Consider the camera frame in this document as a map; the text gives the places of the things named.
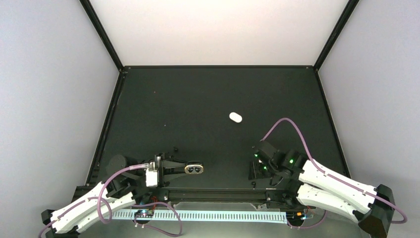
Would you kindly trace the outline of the black earbuds charging case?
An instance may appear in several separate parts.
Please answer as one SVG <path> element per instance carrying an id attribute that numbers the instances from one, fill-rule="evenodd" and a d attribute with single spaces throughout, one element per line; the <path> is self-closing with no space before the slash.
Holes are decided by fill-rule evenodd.
<path id="1" fill-rule="evenodd" d="M 204 172 L 204 165 L 201 162 L 187 162 L 184 172 L 189 175 L 198 175 Z"/>

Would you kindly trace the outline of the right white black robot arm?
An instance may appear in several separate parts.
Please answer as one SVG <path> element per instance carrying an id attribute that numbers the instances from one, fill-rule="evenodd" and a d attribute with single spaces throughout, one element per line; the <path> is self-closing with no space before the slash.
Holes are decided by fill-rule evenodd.
<path id="1" fill-rule="evenodd" d="M 353 221 L 374 238 L 388 236 L 395 211 L 391 188 L 352 180 L 303 153 L 283 153 L 266 141 L 253 150 L 249 179 L 270 180 L 269 204 L 321 208 Z"/>

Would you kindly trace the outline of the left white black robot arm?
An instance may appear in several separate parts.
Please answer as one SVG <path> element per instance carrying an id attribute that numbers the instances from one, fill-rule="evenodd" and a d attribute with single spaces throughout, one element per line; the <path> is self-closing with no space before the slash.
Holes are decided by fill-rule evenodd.
<path id="1" fill-rule="evenodd" d="M 76 238 L 87 228 L 101 222 L 108 224 L 114 214 L 125 208 L 139 208 L 134 224 L 151 217 L 157 206 L 173 211 L 166 193 L 158 194 L 170 180 L 204 171 L 200 162 L 186 162 L 164 154 L 150 160 L 123 155 L 113 156 L 105 166 L 105 177 L 69 205 L 42 213 L 44 228 L 40 238 Z"/>

